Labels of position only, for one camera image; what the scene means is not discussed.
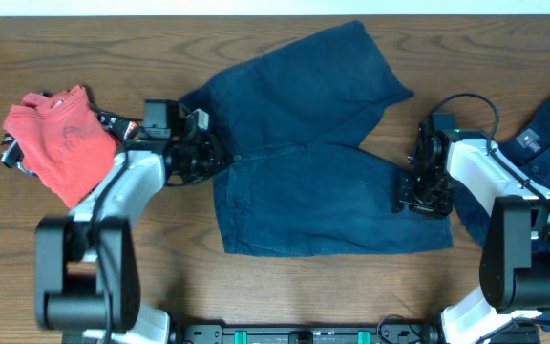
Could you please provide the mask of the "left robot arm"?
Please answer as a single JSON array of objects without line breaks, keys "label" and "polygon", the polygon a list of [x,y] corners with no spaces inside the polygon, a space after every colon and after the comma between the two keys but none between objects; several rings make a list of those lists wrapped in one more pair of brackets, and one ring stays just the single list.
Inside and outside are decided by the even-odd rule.
[{"label": "left robot arm", "polygon": [[114,165],[82,202],[35,234],[35,319],[66,343],[181,343],[172,316],[141,300],[132,229],[171,177],[207,181],[230,162],[211,116],[148,99]]}]

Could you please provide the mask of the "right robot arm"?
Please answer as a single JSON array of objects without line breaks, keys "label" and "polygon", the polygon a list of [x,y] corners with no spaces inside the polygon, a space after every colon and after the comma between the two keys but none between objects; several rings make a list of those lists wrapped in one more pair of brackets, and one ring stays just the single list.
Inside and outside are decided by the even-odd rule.
[{"label": "right robot arm", "polygon": [[423,343],[525,342],[550,311],[550,189],[532,181],[482,130],[457,128],[453,115],[419,124],[392,210],[437,219],[465,187],[490,217],[479,285],[423,327]]}]

